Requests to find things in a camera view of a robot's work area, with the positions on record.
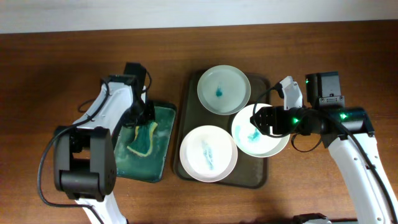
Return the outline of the green yellow sponge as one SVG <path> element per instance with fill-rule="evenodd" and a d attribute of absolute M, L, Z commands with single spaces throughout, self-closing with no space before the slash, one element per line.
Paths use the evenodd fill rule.
<path fill-rule="evenodd" d="M 127 149 L 139 157 L 147 157 L 153 151 L 153 136 L 158 124 L 153 121 L 144 126 L 136 126 L 134 140 L 127 145 Z"/>

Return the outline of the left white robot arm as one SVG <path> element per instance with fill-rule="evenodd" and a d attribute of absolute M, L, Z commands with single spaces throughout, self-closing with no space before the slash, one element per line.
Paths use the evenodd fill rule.
<path fill-rule="evenodd" d="M 92 223 L 127 223 L 113 194 L 116 183 L 115 143 L 123 125 L 142 121 L 146 107 L 146 74 L 111 75 L 99 95 L 54 145 L 54 181 Z"/>

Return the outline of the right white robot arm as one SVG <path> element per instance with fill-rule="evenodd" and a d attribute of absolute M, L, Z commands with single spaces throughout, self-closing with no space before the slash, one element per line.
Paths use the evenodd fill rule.
<path fill-rule="evenodd" d="M 373 125 L 363 108 L 255 107 L 250 122 L 271 138 L 319 134 L 343 176 L 357 220 L 397 223 L 397 198 L 379 158 Z"/>

